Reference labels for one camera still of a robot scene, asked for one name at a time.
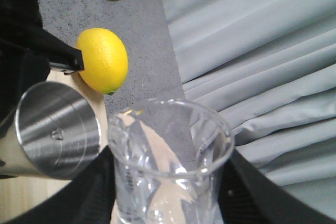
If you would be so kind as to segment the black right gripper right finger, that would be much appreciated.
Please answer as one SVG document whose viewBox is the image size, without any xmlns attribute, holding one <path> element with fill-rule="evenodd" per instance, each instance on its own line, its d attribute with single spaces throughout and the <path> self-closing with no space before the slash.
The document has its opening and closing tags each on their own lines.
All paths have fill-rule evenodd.
<svg viewBox="0 0 336 224">
<path fill-rule="evenodd" d="M 335 223 L 271 182 L 237 150 L 223 166 L 218 204 L 224 223 Z"/>
</svg>

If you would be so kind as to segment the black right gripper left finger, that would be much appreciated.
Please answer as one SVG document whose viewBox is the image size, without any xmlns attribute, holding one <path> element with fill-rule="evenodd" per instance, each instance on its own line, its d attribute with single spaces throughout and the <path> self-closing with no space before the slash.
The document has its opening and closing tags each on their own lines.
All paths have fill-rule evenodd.
<svg viewBox="0 0 336 224">
<path fill-rule="evenodd" d="M 116 198 L 108 147 L 59 192 L 6 223 L 110 223 Z"/>
</svg>

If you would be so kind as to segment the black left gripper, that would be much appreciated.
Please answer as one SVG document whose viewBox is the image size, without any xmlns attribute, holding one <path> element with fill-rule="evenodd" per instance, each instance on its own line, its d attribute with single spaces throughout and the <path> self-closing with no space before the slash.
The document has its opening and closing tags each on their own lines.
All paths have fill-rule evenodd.
<svg viewBox="0 0 336 224">
<path fill-rule="evenodd" d="M 79 49 L 41 27 L 38 0 L 1 0 L 1 137 L 23 93 L 45 81 L 50 68 L 64 74 L 85 68 Z"/>
</svg>

